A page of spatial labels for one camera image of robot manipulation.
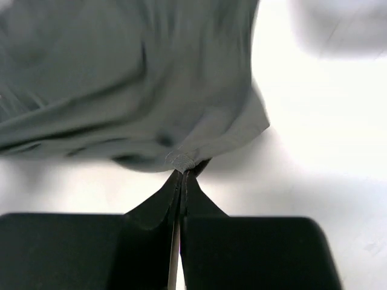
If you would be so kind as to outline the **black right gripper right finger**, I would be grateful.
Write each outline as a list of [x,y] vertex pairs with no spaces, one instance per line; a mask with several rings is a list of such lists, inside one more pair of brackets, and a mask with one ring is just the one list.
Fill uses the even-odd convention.
[[183,174],[181,259],[187,289],[341,289],[321,227],[308,217],[225,214]]

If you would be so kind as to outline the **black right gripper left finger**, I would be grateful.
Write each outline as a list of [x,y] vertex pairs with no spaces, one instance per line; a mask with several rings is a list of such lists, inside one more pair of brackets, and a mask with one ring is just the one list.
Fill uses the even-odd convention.
[[2,289],[174,289],[182,174],[125,214],[1,216]]

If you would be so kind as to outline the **dark grey t-shirt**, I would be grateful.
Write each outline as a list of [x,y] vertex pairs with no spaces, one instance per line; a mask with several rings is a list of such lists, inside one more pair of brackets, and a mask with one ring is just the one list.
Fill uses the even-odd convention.
[[1,155],[184,172],[270,125],[256,1],[1,5]]

